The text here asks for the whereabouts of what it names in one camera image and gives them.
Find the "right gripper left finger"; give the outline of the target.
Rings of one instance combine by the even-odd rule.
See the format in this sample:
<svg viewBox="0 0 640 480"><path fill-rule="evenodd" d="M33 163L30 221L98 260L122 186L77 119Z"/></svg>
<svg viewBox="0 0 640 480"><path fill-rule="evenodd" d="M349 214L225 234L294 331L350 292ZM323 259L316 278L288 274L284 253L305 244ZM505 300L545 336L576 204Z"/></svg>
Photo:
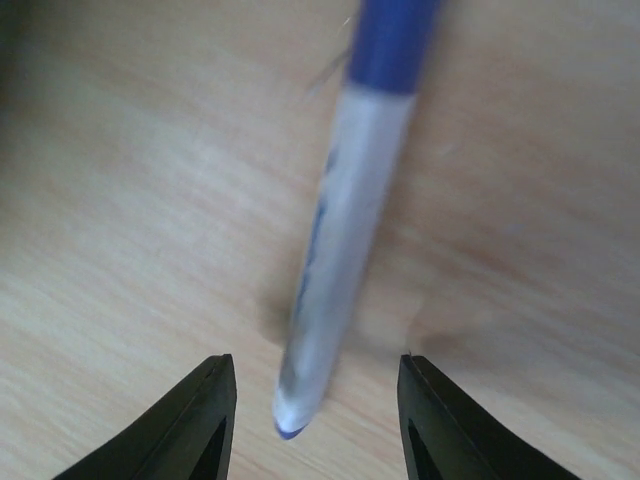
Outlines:
<svg viewBox="0 0 640 480"><path fill-rule="evenodd" d="M210 356L130 426L56 478L225 479L235 411L233 357Z"/></svg>

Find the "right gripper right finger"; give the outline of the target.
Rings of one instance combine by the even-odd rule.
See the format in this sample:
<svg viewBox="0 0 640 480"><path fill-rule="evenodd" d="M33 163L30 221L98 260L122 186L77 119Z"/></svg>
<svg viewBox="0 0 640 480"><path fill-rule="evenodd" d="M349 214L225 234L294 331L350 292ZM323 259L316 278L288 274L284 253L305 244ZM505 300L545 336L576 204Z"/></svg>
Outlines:
<svg viewBox="0 0 640 480"><path fill-rule="evenodd" d="M579 479L506 428L423 356L401 356L397 403L411 480Z"/></svg>

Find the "purple capped marker pen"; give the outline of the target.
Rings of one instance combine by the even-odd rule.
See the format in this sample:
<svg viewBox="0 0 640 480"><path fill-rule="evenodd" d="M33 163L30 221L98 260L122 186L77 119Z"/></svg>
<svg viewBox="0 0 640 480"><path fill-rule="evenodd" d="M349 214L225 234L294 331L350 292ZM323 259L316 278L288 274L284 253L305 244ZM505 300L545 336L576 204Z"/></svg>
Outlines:
<svg viewBox="0 0 640 480"><path fill-rule="evenodd" d="M307 427L328 390L439 7L437 1L360 5L275 387L273 421L285 440Z"/></svg>

